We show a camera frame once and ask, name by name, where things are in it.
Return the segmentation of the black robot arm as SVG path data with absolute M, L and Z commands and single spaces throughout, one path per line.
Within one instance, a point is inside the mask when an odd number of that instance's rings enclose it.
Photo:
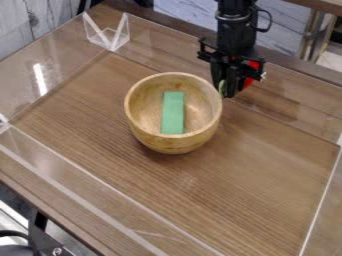
M 270 30 L 258 26 L 264 12 L 258 0 L 216 0 L 217 36 L 201 38 L 198 58 L 210 64 L 214 87 L 225 98 L 233 98 L 254 81 L 266 76 L 265 57 L 256 49 L 257 33 Z

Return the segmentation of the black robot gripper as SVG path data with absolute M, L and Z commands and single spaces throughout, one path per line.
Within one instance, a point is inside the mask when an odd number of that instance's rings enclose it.
M 217 46 L 214 38 L 202 37 L 198 42 L 198 58 L 210 63 L 214 87 L 220 88 L 228 71 L 225 97 L 233 98 L 245 82 L 242 69 L 245 75 L 264 75 L 266 59 L 254 47 L 228 53 Z

